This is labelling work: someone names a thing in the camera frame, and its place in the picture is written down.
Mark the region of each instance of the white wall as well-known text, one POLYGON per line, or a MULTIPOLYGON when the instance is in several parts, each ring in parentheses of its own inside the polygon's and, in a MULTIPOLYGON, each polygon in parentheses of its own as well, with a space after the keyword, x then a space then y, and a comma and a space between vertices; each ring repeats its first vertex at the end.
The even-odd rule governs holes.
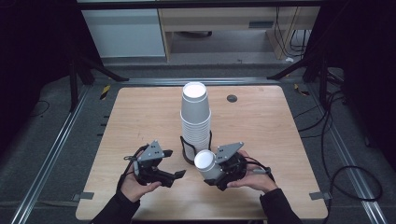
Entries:
POLYGON ((82 14, 102 58, 165 56, 156 9, 84 10, 82 14))

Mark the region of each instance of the gray floor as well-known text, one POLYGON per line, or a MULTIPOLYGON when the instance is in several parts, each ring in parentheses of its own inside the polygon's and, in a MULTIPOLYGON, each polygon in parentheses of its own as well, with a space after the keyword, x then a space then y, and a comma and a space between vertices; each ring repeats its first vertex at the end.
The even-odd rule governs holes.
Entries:
MULTIPOLYGON (((134 64, 134 66, 109 66, 108 68, 132 80, 139 78, 149 78, 151 81, 158 78, 178 80, 187 77, 206 82, 212 77, 261 80, 260 78, 274 75, 289 65, 284 60, 278 61, 274 57, 271 58, 271 49, 263 32, 260 35, 258 32, 250 34, 219 32, 219 34, 214 33, 212 37, 191 39, 182 35, 177 36, 173 56, 169 63, 141 63, 139 66, 134 64)), ((317 105, 313 96, 315 91, 312 91, 317 84, 303 83, 301 79, 303 72, 302 68, 290 74, 289 77, 284 77, 278 83, 270 83, 282 87, 293 116, 317 105), (311 94, 308 96, 300 94, 294 89, 294 84, 298 84, 301 91, 310 91, 311 94)), ((100 134, 105 130, 105 127, 101 125, 106 123, 105 116, 110 115, 118 90, 136 85, 133 82, 115 83, 100 73, 94 73, 95 83, 89 87, 81 112, 39 194, 38 201, 41 203, 36 204, 26 223, 86 223, 76 219, 76 207, 73 204, 66 207, 64 205, 51 206, 43 202, 71 202, 75 193, 83 191, 101 141, 100 134), (105 100, 100 100, 106 84, 111 84, 110 91, 105 100)), ((48 102, 49 107, 45 102, 37 103, 32 115, 39 115, 29 119, 15 137, 9 154, 1 161, 0 223, 10 222, 18 204, 34 182, 41 164, 46 159, 58 132, 69 115, 69 95, 67 77, 47 85, 41 92, 40 100, 48 102)), ((320 117, 319 110, 315 108, 296 118, 295 123, 299 129, 302 129, 316 122, 320 117)), ((332 117, 333 127, 341 134, 350 155, 359 166, 372 171, 380 181, 384 194, 377 203, 388 223, 396 223, 395 172, 389 167, 379 150, 364 145, 364 135, 359 129, 359 124, 351 114, 348 105, 342 104, 342 100, 333 104, 332 117)), ((303 132, 301 137, 320 134, 321 127, 319 125, 303 132)), ((328 191, 330 182, 324 174, 320 158, 320 138, 311 137, 302 140, 320 189, 328 191)), ((331 132, 325 134, 324 152, 332 174, 343 163, 336 144, 331 138, 331 132)), ((376 193, 373 181, 368 176, 364 178, 367 179, 372 191, 376 193)), ((355 191, 346 174, 340 175, 336 182, 349 192, 355 191)), ((369 219, 362 202, 350 199, 336 189, 332 196, 332 211, 328 223, 375 223, 369 219)), ((304 223, 321 223, 321 220, 304 220, 304 223)))

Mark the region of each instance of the white paper cup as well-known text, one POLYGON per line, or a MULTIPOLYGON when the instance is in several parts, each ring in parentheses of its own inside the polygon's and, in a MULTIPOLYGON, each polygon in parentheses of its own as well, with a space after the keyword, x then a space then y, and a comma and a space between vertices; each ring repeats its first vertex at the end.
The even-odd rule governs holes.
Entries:
POLYGON ((180 114, 192 124, 202 123, 209 118, 209 102, 204 84, 189 82, 183 87, 180 114))
POLYGON ((204 179, 216 179, 221 175, 220 167, 215 163, 215 154, 207 149, 198 152, 194 164, 204 179))

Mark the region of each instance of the wooden table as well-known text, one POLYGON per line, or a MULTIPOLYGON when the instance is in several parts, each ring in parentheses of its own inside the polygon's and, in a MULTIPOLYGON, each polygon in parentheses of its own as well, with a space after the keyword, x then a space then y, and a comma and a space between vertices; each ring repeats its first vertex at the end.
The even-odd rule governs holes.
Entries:
MULTIPOLYGON (((325 218, 323 200, 311 201, 317 192, 300 136, 283 91, 278 86, 209 86, 212 110, 212 149, 242 141, 252 157, 272 168, 276 183, 284 190, 300 218, 325 218), (229 103, 227 96, 238 100, 229 103)), ((99 146, 84 192, 94 192, 91 200, 81 199, 78 219, 92 219, 114 195, 120 174, 133 155, 146 143, 157 139, 162 149, 173 149, 159 168, 173 173, 186 169, 172 188, 158 188, 146 194, 134 219, 263 219, 260 192, 250 188, 220 191, 208 186, 194 166, 182 156, 182 87, 121 89, 99 146)))

